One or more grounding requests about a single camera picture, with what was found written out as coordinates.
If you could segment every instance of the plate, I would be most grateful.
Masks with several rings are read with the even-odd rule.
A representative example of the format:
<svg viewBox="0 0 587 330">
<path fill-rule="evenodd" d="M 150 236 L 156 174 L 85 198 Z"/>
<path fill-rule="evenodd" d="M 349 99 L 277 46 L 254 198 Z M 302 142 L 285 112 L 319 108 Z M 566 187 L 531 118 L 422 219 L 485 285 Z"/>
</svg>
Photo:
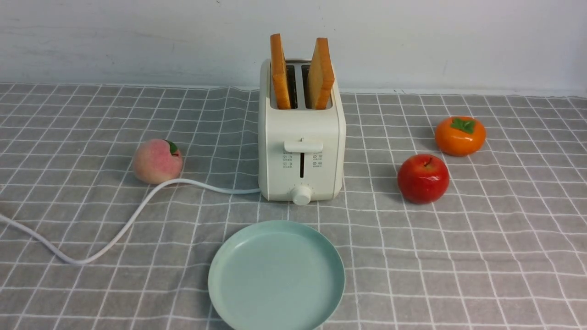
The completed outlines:
<svg viewBox="0 0 587 330">
<path fill-rule="evenodd" d="M 342 259 L 324 235 L 275 220 L 245 227 L 220 247 L 208 290 L 235 330 L 313 330 L 340 304 L 345 280 Z"/>
</svg>

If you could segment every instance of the peach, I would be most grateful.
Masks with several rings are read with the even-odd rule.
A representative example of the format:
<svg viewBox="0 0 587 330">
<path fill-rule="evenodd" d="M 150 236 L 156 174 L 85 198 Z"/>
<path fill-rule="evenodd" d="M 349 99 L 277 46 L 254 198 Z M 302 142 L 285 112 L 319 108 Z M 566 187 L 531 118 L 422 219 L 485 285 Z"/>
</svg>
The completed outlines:
<svg viewBox="0 0 587 330">
<path fill-rule="evenodd" d="M 171 141 L 153 139 L 144 142 L 134 153 L 133 172 L 137 179 L 160 184 L 176 179 L 183 167 L 179 148 Z"/>
</svg>

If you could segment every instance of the plate rim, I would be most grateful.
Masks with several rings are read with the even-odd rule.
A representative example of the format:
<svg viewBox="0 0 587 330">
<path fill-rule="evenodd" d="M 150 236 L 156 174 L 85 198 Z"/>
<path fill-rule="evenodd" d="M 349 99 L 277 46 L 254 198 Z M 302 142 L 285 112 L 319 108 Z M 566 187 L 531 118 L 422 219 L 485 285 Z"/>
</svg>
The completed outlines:
<svg viewBox="0 0 587 330">
<path fill-rule="evenodd" d="M 318 235 L 321 237 L 321 239 L 323 239 L 330 247 L 332 247 L 332 249 L 336 252 L 336 260 L 338 262 L 340 262 L 340 265 L 342 266 L 342 284 L 341 284 L 341 291 L 340 291 L 340 296 L 337 297 L 336 299 L 336 305 L 334 306 L 334 308 L 332 309 L 332 311 L 330 312 L 330 314 L 321 320 L 320 325 L 322 325 L 324 322 L 326 322 L 327 320 L 329 320 L 332 315 L 334 315 L 334 313 L 336 312 L 336 310 L 340 307 L 340 303 L 342 302 L 342 298 L 345 296 L 345 288 L 346 288 L 346 270 L 345 270 L 345 263 L 342 260 L 342 257 L 339 253 L 339 251 L 336 249 L 336 247 L 334 246 L 334 244 L 332 244 L 332 242 L 328 239 L 328 237 L 326 237 L 324 234 L 322 234 L 320 231 L 312 228 L 311 226 L 305 224 L 305 223 L 299 223 L 296 221 L 290 221 L 290 220 L 267 220 L 267 221 L 261 221 L 258 223 L 253 223 L 250 224 L 240 230 L 238 230 L 236 233 L 234 233 L 232 236 L 230 236 L 227 240 L 225 240 L 222 245 L 220 246 L 220 248 L 218 249 L 218 251 L 216 251 L 216 253 L 214 254 L 214 258 L 212 258 L 212 262 L 210 263 L 210 269 L 208 270 L 208 281 L 207 281 L 207 285 L 208 285 L 208 296 L 210 298 L 210 303 L 211 305 L 214 307 L 214 309 L 216 310 L 216 313 L 218 313 L 218 315 L 220 316 L 220 318 L 230 327 L 234 328 L 235 330 L 240 330 L 240 328 L 238 328 L 237 324 L 233 324 L 229 321 L 227 321 L 221 314 L 220 311 L 218 309 L 216 309 L 217 303 L 218 303 L 218 294 L 214 294 L 213 293 L 213 283 L 216 281 L 215 277 L 212 276 L 213 273 L 217 272 L 216 269 L 218 269 L 218 260 L 219 260 L 219 256 L 221 256 L 221 254 L 226 253 L 225 251 L 228 251 L 228 249 L 230 247 L 228 247 L 230 245 L 230 241 L 231 240 L 237 240 L 238 239 L 238 234 L 244 232 L 244 231 L 249 231 L 249 230 L 256 230 L 258 227 L 262 227 L 263 225 L 268 225 L 271 223 L 288 223 L 288 224 L 293 224 L 293 225 L 298 225 L 298 226 L 303 226 L 304 229 L 306 230 L 311 230 L 314 231 L 315 233 L 318 233 Z"/>
</svg>

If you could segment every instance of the white cable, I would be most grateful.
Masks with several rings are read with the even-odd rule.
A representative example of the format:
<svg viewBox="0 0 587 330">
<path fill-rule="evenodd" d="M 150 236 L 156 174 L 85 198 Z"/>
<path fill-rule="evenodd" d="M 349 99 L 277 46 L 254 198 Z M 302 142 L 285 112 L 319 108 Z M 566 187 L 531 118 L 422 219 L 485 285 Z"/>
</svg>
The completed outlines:
<svg viewBox="0 0 587 330">
<path fill-rule="evenodd" d="M 90 263 L 90 262 L 98 259 L 104 253 L 106 253 L 110 248 L 112 248 L 112 246 L 115 245 L 116 242 L 118 242 L 118 240 L 120 239 L 120 237 L 122 237 L 122 235 L 124 235 L 126 233 L 126 231 L 130 228 L 130 226 L 133 224 L 133 222 L 135 221 L 135 219 L 137 218 L 137 216 L 139 216 L 139 214 L 141 213 L 141 211 L 143 210 L 143 208 L 145 207 L 145 205 L 147 205 L 147 203 L 149 202 L 149 200 L 151 198 L 153 198 L 153 196 L 159 190 L 161 190 L 163 187 L 169 186 L 170 184 L 174 184 L 174 183 L 193 184 L 194 186 L 199 186 L 199 187 L 206 188 L 206 189 L 209 189 L 209 190 L 212 190 L 212 191 L 216 191 L 218 193 L 223 193 L 223 194 L 235 194 L 235 195 L 236 194 L 253 194 L 253 193 L 258 193 L 258 192 L 261 191 L 259 188 L 256 188 L 256 189 L 248 189 L 248 190 L 218 188 L 218 187 L 210 186 L 209 184 L 205 184 L 205 183 L 202 183 L 202 182 L 199 182 L 199 181 L 189 180 L 189 179 L 172 179 L 172 180 L 169 180 L 169 181 L 165 181 L 165 182 L 159 184 L 157 187 L 153 188 L 153 190 L 147 195 L 147 197 L 139 205 L 139 207 L 134 212 L 134 214 L 130 217 L 130 219 L 126 223 L 126 225 L 124 225 L 124 227 L 118 232 L 118 234 L 116 234 L 116 236 L 108 243 L 107 246 L 103 247 L 100 251 L 96 252 L 93 256 L 91 256 L 91 257 L 89 257 L 87 259 L 83 259 L 83 260 L 77 260 L 77 259 L 73 259 L 73 258 L 68 257 L 63 252 L 59 251 L 59 249 L 56 248 L 55 245 L 51 244 L 51 242 L 49 242 L 45 237 L 41 236 L 36 231 L 30 229 L 27 226 L 24 226 L 22 224 L 19 224 L 16 221 L 9 219 L 9 218 L 5 217 L 2 214 L 0 214 L 0 220 L 3 220 L 4 222 L 6 222 L 6 223 L 8 223 L 10 225 L 13 225 L 14 227 L 16 227 L 16 228 L 18 228 L 18 229 L 26 232 L 27 234 L 35 237 L 41 243 L 45 244 L 45 246 L 47 246 L 55 255 L 57 255 L 61 260 L 65 261 L 66 263 L 68 263 L 68 264 L 74 264 L 74 265 L 85 265 L 85 264 L 88 264 L 88 263 Z"/>
</svg>

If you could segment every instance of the persimmon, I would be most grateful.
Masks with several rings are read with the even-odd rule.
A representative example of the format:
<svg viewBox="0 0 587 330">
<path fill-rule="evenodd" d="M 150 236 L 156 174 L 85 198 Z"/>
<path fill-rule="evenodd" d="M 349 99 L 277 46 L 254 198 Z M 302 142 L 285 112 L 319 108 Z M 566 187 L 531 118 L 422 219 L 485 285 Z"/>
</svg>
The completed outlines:
<svg viewBox="0 0 587 330">
<path fill-rule="evenodd" d="M 434 132 L 443 153 L 463 157 L 477 152 L 487 138 L 485 126 L 475 118 L 455 116 L 444 119 Z"/>
</svg>

